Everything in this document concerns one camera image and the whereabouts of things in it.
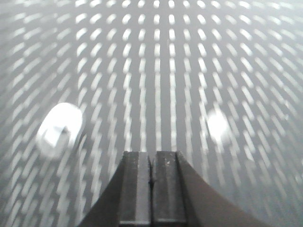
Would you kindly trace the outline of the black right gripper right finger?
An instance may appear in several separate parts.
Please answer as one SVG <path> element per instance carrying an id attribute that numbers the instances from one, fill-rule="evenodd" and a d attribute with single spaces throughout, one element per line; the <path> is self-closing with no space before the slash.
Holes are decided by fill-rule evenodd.
<path id="1" fill-rule="evenodd" d="M 179 151 L 156 153 L 152 179 L 155 227 L 267 226 L 216 192 Z"/>

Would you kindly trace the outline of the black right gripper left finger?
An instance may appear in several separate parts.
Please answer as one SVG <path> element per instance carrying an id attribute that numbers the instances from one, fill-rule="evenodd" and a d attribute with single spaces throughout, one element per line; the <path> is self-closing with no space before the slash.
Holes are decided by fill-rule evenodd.
<path id="1" fill-rule="evenodd" d="M 124 152 L 106 189 L 82 220 L 83 227 L 150 227 L 151 175 L 146 152 Z"/>

